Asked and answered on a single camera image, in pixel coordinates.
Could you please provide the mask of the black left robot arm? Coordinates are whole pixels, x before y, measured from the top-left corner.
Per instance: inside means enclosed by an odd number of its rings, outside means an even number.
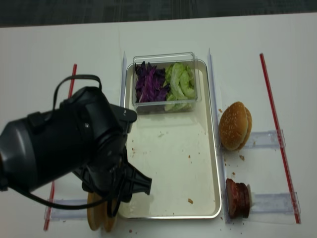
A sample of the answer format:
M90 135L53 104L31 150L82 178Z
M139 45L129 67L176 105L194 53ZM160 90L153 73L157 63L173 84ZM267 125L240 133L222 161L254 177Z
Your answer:
M129 202L149 194L152 180L127 160L126 142L137 114L85 87L53 112L9 122L0 136L0 188L25 192L74 173L85 191Z

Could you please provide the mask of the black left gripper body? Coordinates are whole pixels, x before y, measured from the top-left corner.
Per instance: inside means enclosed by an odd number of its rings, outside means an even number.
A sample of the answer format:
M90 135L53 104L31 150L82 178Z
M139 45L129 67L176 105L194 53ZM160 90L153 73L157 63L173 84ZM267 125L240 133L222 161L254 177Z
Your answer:
M129 201L132 196L125 196L125 167L128 163L125 144L137 114L113 104L91 112L96 137L95 152L86 165L73 173L81 182L107 182L113 198L127 197Z

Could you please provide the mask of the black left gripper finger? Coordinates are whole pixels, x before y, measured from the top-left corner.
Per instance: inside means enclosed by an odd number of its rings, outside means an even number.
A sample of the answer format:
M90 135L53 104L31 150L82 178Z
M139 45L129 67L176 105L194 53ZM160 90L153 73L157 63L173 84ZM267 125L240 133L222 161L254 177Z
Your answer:
M82 182L82 189L86 192L94 192L101 198L109 200L109 184L107 182Z
M150 195L152 179L145 176L132 164L127 163L125 167L125 196L135 193Z

